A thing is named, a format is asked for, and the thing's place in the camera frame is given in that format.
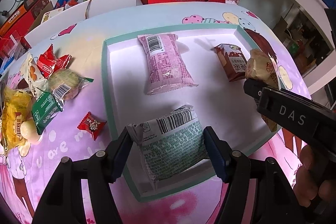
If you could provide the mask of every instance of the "green snack package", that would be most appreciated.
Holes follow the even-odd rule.
[[[60,111],[62,112],[63,109],[55,97],[49,92],[43,92],[31,111],[38,135],[42,135],[44,129],[55,117],[55,114]]]

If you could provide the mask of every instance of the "barcode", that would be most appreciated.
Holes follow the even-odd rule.
[[[158,35],[147,37],[149,52],[162,50],[162,41]]]
[[[68,86],[67,84],[62,84],[60,85],[58,88],[54,89],[54,91],[52,92],[53,95],[55,95],[57,98],[59,99],[63,99],[64,95],[67,94],[69,92],[69,90],[71,89],[70,86]]]
[[[175,128],[178,128],[184,125],[187,122],[190,122],[193,119],[190,110],[183,110],[171,114],[170,116],[156,119],[157,124],[159,125],[161,134],[165,134],[169,131],[172,131]]]

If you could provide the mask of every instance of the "cartoon tablecloth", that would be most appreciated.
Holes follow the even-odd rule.
[[[144,5],[112,11],[79,22],[30,50],[36,60],[53,43],[56,56],[71,54],[73,58],[69,68],[84,77],[93,78],[94,82],[85,87],[74,100],[65,103],[64,111],[58,113],[47,126],[39,145],[15,148],[7,157],[0,156],[0,191],[22,223],[31,223],[43,190],[63,156],[69,156],[72,160],[86,159],[96,151],[105,149],[110,142],[107,126],[96,141],[89,133],[77,129],[89,111],[98,119],[106,121],[100,74],[103,41],[148,28],[215,22],[239,24],[251,30],[250,33],[257,37],[253,39],[269,54],[287,89],[310,98],[285,47],[256,15],[235,4],[193,2]],[[11,88],[16,88],[22,79],[20,68],[25,58],[26,55],[3,76],[8,79],[7,85]],[[293,145],[293,136],[288,134],[283,136],[280,131],[252,157],[261,160],[268,156],[275,157],[289,181],[294,184],[295,172],[299,167],[296,147],[300,149],[301,143]],[[292,151],[285,147],[284,140]],[[88,185],[85,182],[82,185],[87,223],[94,224]],[[210,224],[215,220],[223,201],[226,185],[213,177],[191,189],[148,203],[135,200],[123,177],[111,185],[111,190],[125,224]]]

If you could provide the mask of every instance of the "brown snack package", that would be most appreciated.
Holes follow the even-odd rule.
[[[279,89],[278,77],[273,67],[271,59],[261,50],[253,49],[250,51],[251,58],[247,61],[246,78],[261,80],[267,85]],[[277,130],[277,124],[261,115],[271,132]]]
[[[240,47],[220,44],[215,50],[230,82],[245,79],[246,59]]]

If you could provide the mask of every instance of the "beige snack package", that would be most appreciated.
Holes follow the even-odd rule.
[[[261,80],[267,85],[279,89],[277,73],[275,72],[271,59],[259,49],[251,50],[250,54],[251,58],[246,64],[245,77]],[[261,117],[271,132],[275,132],[277,130],[277,124],[275,122],[264,115],[261,115]]]
[[[37,99],[42,94],[44,89],[46,78],[43,77],[39,68],[37,67],[33,56],[31,53],[28,53],[26,60],[22,64],[22,72],[24,74],[24,78],[31,90],[33,96]]]

